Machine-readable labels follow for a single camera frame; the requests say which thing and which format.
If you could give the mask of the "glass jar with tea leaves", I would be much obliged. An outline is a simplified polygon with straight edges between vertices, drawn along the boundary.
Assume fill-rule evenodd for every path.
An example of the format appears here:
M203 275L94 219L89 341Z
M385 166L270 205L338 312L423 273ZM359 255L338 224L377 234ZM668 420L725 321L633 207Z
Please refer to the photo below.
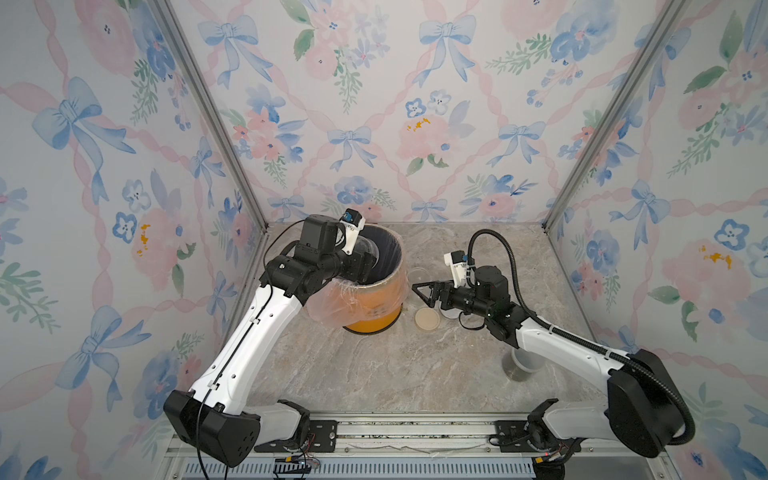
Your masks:
M411 293L415 295L421 303L424 303L425 298L429 294L429 288L424 286L417 287L417 284L429 283L432 280L429 271L422 267L415 267L409 271L407 279Z

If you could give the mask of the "beige jar lid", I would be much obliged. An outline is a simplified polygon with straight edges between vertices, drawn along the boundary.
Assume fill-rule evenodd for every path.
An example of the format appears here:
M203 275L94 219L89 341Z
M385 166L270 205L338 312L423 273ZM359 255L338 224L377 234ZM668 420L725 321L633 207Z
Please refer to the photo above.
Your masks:
M441 317L434 309L420 308L414 314L414 322L418 329L431 332L439 328Z

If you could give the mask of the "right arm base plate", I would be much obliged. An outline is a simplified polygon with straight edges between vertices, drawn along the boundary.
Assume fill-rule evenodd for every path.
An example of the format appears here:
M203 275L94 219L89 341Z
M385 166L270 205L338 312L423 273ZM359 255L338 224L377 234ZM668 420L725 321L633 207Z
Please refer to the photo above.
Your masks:
M576 439L559 439L543 423L527 420L498 420L488 443L503 453L537 453L550 455L581 451Z

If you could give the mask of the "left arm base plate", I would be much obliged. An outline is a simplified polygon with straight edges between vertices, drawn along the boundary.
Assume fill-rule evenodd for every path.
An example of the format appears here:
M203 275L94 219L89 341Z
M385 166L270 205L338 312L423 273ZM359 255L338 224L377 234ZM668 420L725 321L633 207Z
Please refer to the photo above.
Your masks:
M307 420L299 425L298 445L303 452L333 453L336 450L339 422Z

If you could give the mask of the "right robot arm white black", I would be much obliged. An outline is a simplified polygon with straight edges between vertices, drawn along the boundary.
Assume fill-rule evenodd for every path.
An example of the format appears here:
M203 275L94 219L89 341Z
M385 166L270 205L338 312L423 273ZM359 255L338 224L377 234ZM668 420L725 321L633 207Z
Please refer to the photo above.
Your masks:
M511 286L498 268L484 266L470 282L420 282L411 289L429 307L481 318L484 328L515 352L559 365L603 394L594 402L544 400L528 414L522 435L532 449L550 453L603 439L653 458L693 439L690 409L657 356L646 350L622 353L536 319L513 302Z

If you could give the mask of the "grey metal jar lid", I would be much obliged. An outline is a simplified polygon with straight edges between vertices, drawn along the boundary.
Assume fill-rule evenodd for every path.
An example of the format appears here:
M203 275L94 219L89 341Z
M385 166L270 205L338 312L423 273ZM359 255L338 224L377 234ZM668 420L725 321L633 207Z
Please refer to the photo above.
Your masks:
M438 312L444 318L452 319L452 320L457 320L460 317L460 315L462 314L462 312L459 309L455 309L455 308L453 308L453 309L443 309L442 307L440 307L438 309Z

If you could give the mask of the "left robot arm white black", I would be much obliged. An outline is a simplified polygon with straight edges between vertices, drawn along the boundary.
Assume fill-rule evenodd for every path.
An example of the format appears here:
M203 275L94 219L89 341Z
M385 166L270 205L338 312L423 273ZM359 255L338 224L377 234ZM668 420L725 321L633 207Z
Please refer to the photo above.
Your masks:
M221 352L188 390L172 391L164 403L176 435L198 455L234 468L257 446L303 446L307 409L281 400L248 413L246 400L276 341L311 296L336 278L368 280L378 247L362 236L365 223L353 209L338 219L310 215L298 223L298 240L264 258L253 300Z

